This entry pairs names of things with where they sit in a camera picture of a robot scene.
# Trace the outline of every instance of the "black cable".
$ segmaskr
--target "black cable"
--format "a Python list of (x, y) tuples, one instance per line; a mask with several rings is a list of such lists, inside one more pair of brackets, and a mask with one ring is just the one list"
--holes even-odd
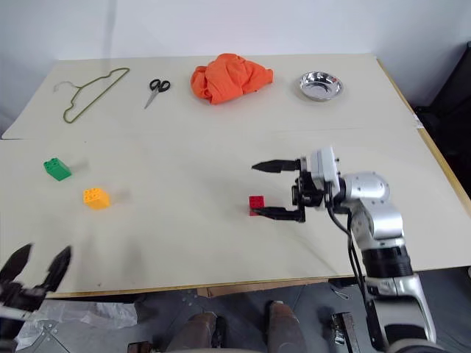
[(333, 212), (333, 197), (332, 197), (332, 184), (327, 182), (325, 184), (327, 189), (327, 195), (329, 196), (329, 200), (325, 200), (325, 206), (327, 208), (327, 213), (329, 214), (330, 219), (332, 222), (348, 237), (348, 257), (350, 259), (350, 265), (352, 266), (353, 274), (355, 275), (356, 282), (360, 288), (361, 296), (363, 298), (363, 303), (366, 307), (366, 293), (365, 293), (365, 284), (363, 274), (361, 272), (360, 262), (358, 261), (358, 256), (356, 254), (355, 247), (353, 245), (353, 236), (350, 231), (350, 218), (351, 215), (349, 214), (349, 221), (348, 221), (348, 228), (345, 228), (342, 223), (337, 219)]

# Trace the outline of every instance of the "green wire hanger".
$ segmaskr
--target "green wire hanger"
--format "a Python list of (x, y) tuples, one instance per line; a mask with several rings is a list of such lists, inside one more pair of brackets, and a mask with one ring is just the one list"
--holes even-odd
[[(75, 107), (75, 98), (79, 95), (80, 91), (83, 90), (84, 88), (86, 88), (87, 86), (89, 85), (92, 85), (93, 83), (95, 83), (96, 81), (99, 81), (100, 79), (107, 79), (108, 77), (110, 77), (114, 72), (117, 72), (117, 71), (124, 71), (124, 73), (121, 74), (120, 77), (118, 77), (118, 79), (116, 79), (115, 82), (113, 82), (111, 85), (109, 85), (103, 92), (101, 92), (93, 101), (91, 101), (91, 103), (83, 108), (83, 110), (77, 114), (77, 116), (75, 118), (73, 118), (72, 120), (67, 120), (67, 113), (70, 109), (74, 108)], [(74, 85), (72, 82), (70, 81), (62, 81), (62, 82), (59, 82), (57, 85), (54, 86), (54, 92), (57, 90), (57, 86), (58, 85), (61, 85), (63, 83), (68, 83), (70, 85), (72, 85), (73, 87), (77, 88), (77, 92), (72, 96), (72, 99), (71, 99), (71, 106), (69, 108), (67, 108), (66, 110), (64, 110), (64, 113), (62, 115), (64, 121), (67, 123), (67, 124), (72, 124), (74, 121), (76, 121), (80, 116), (81, 114), (83, 114), (89, 107), (91, 107), (96, 101), (98, 101), (101, 97), (103, 97), (106, 92), (108, 92), (112, 86), (114, 86), (116, 83), (119, 82), (120, 79), (122, 79), (124, 76), (126, 76), (126, 74), (128, 72), (130, 72), (131, 69), (130, 68), (115, 68), (114, 70), (110, 71), (110, 73), (106, 76), (101, 76), (101, 77), (97, 77), (96, 79), (94, 79), (93, 81), (90, 81), (89, 83), (86, 83), (84, 84), (83, 86), (77, 86), (77, 85)]]

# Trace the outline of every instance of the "stainless steel bowl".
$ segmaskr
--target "stainless steel bowl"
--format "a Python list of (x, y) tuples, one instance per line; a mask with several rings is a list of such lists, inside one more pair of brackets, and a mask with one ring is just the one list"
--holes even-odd
[(307, 97), (315, 101), (328, 101), (342, 92), (343, 84), (335, 76), (312, 71), (302, 75), (300, 87)]

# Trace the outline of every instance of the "scissors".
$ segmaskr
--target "scissors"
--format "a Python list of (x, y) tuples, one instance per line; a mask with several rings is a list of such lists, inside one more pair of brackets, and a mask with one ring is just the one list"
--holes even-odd
[(165, 92), (166, 90), (168, 90), (170, 88), (170, 82), (169, 81), (162, 81), (161, 82), (159, 79), (153, 79), (149, 83), (149, 88), (152, 91), (152, 93), (151, 93), (151, 95), (149, 97), (149, 100), (147, 101), (146, 106), (144, 107), (144, 109), (146, 109), (152, 103), (155, 96), (159, 92)]

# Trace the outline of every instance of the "orange towel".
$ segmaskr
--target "orange towel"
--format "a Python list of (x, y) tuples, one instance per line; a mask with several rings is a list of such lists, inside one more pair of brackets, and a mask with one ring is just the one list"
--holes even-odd
[(198, 66), (191, 77), (195, 96), (211, 104), (254, 92), (273, 82), (273, 70), (235, 54), (221, 54), (208, 66)]

